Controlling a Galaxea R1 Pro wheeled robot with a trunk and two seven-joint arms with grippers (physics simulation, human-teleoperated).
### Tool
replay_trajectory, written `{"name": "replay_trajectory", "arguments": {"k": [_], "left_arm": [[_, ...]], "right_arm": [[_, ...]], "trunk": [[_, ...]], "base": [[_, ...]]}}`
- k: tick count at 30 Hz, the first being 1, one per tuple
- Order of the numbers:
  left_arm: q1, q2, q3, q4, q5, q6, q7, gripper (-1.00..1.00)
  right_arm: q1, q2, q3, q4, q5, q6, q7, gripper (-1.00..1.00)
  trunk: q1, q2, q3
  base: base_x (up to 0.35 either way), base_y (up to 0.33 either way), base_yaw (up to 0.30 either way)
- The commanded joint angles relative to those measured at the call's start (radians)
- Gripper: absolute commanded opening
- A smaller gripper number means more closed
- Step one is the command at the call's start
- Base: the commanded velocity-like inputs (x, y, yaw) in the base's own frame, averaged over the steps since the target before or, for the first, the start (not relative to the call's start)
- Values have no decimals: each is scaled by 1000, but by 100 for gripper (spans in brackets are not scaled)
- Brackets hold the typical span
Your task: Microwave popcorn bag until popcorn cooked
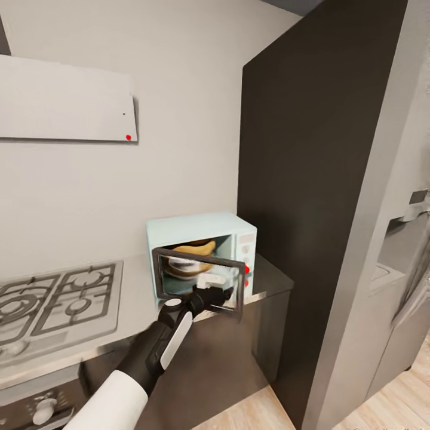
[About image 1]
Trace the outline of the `microwave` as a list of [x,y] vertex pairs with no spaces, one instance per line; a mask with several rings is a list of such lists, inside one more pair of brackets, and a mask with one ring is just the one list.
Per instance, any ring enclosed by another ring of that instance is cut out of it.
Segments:
[[[222,307],[206,310],[242,317],[244,277],[254,271],[257,229],[230,211],[146,221],[153,286],[157,298],[171,300],[193,293],[200,274],[226,276],[223,291],[234,287]],[[214,238],[211,256],[164,249],[164,246]]]

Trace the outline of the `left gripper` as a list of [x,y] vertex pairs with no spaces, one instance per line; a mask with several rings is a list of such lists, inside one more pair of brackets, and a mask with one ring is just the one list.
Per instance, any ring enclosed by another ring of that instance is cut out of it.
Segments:
[[223,291],[219,287],[198,288],[198,285],[192,286],[193,293],[200,297],[202,301],[202,310],[207,309],[209,306],[222,307],[225,300],[230,300],[234,287],[230,287]]

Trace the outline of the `popcorn bag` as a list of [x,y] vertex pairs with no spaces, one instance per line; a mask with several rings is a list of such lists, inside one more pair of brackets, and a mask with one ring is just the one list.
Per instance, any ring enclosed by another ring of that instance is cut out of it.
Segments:
[[214,242],[214,238],[198,239],[196,241],[189,241],[180,244],[164,246],[164,249],[208,256],[211,256],[212,250],[214,250],[215,248],[216,242]]

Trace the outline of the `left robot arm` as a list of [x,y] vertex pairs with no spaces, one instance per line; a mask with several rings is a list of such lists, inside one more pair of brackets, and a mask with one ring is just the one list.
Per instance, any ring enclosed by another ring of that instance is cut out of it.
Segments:
[[193,293],[166,300],[158,321],[137,337],[114,372],[61,430],[134,430],[192,320],[209,306],[222,307],[230,300],[234,287],[223,291],[211,286],[226,283],[226,276],[200,274]]

